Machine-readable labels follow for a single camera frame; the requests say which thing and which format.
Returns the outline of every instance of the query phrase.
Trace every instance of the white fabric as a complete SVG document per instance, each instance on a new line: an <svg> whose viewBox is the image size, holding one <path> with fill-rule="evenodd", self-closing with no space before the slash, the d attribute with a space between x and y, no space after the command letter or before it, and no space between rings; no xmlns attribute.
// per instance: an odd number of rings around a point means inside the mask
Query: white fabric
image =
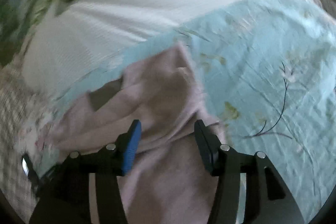
<svg viewBox="0 0 336 224"><path fill-rule="evenodd" d="M40 24L22 74L35 91L58 96L103 60L121 64L121 49L234 1L78 0Z"/></svg>

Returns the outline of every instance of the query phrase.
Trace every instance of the pink towel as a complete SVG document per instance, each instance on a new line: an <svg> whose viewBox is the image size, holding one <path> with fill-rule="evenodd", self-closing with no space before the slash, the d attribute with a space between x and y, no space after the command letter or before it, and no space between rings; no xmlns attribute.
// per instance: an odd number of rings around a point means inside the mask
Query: pink towel
<svg viewBox="0 0 336 224"><path fill-rule="evenodd" d="M134 119L141 121L133 169L118 180L131 224L206 223L209 217L217 179L204 169L191 134L194 122L215 124L211 128L222 143L225 136L218 119L206 111L187 55L178 43L128 66L120 91L113 91L117 81L86 93L50 136L63 156L95 152L127 132ZM93 98L99 98L99 109Z"/></svg>

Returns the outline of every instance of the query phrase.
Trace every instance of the light blue bedsheet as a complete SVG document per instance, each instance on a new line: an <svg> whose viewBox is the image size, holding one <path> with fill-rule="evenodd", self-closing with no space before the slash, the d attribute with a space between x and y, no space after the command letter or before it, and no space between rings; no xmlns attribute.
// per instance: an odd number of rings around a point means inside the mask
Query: light blue bedsheet
<svg viewBox="0 0 336 224"><path fill-rule="evenodd" d="M245 0L126 49L120 67L108 70L108 62L102 64L58 106L63 113L77 96L118 78L130 63L183 41L208 94L209 112L222 119L238 152L268 155L307 222L336 184L335 34L335 22L313 4ZM275 134L244 139L265 121L269 129L278 120L284 77L285 110L273 131L292 139Z"/></svg>

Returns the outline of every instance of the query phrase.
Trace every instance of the black plastic bracket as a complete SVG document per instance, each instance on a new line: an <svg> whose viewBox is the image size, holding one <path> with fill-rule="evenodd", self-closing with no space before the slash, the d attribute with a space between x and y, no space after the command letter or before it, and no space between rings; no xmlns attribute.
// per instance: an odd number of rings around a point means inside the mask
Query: black plastic bracket
<svg viewBox="0 0 336 224"><path fill-rule="evenodd" d="M244 224L304 223L292 194L265 153L246 155L222 145L202 120L195 123L194 133L205 169L219 177L208 224L236 223L241 173L246 173Z"/></svg>

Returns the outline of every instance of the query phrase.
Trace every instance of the silver bolt head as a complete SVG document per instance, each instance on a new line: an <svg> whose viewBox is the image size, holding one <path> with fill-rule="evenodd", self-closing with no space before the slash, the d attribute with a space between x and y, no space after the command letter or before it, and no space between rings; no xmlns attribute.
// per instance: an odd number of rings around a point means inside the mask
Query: silver bolt head
<svg viewBox="0 0 336 224"><path fill-rule="evenodd" d="M264 152L262 152L262 151L258 151L258 152L257 152L257 156L258 156L259 158L261 158L261 159L266 158L266 154L265 154Z"/></svg>
<svg viewBox="0 0 336 224"><path fill-rule="evenodd" d="M220 146L220 148L221 148L221 150L223 150L223 151L229 151L229 150L230 150L230 147L229 147L227 144L222 144L222 145Z"/></svg>
<svg viewBox="0 0 336 224"><path fill-rule="evenodd" d="M75 159L79 156L79 153L77 151L73 151L70 153L70 158Z"/></svg>
<svg viewBox="0 0 336 224"><path fill-rule="evenodd" d="M116 148L116 145L114 143L109 143L107 146L106 146L106 149L107 150L110 150L110 151L113 151L115 150Z"/></svg>

